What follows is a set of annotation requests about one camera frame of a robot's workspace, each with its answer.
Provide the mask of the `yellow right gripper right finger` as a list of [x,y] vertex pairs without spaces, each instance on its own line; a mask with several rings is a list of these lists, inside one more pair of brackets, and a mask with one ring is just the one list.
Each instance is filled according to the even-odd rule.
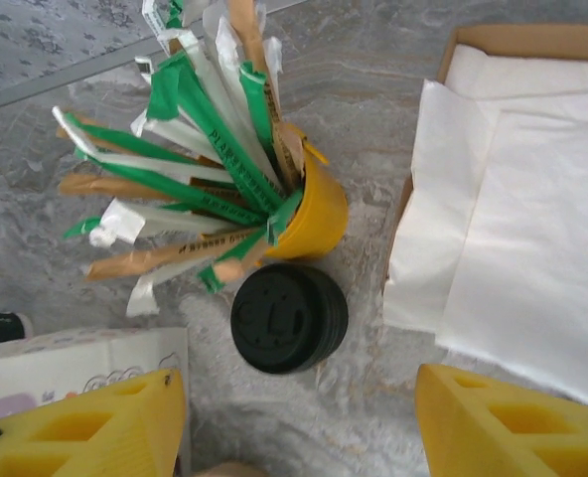
[[588,406],[423,364],[415,412],[433,476],[588,476]]

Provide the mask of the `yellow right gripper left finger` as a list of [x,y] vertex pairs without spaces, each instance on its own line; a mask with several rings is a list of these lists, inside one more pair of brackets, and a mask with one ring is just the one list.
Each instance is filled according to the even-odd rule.
[[0,419],[0,476],[171,476],[187,419],[166,369]]

